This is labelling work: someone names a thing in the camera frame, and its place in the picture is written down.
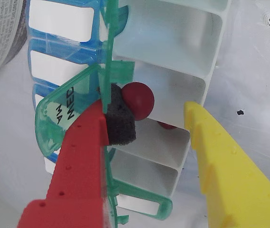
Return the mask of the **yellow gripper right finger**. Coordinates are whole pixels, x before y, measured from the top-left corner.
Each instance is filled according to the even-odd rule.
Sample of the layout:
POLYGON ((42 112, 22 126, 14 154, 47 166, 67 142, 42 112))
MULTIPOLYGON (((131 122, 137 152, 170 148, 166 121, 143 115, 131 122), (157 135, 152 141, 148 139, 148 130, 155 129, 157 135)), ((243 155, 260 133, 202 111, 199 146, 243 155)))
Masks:
POLYGON ((270 180, 200 104, 184 104, 211 228, 270 228, 270 180))

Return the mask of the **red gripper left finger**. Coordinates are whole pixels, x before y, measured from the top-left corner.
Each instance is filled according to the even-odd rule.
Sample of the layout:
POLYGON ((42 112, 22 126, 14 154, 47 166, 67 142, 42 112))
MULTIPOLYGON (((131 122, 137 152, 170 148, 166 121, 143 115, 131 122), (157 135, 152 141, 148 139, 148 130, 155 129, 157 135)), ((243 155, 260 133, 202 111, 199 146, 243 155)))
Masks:
POLYGON ((134 141, 135 120, 121 88, 111 85, 107 113, 101 101, 88 107, 67 130, 44 199, 30 202, 20 228, 116 228, 127 215, 117 214, 117 185, 108 164, 107 146, 134 141))

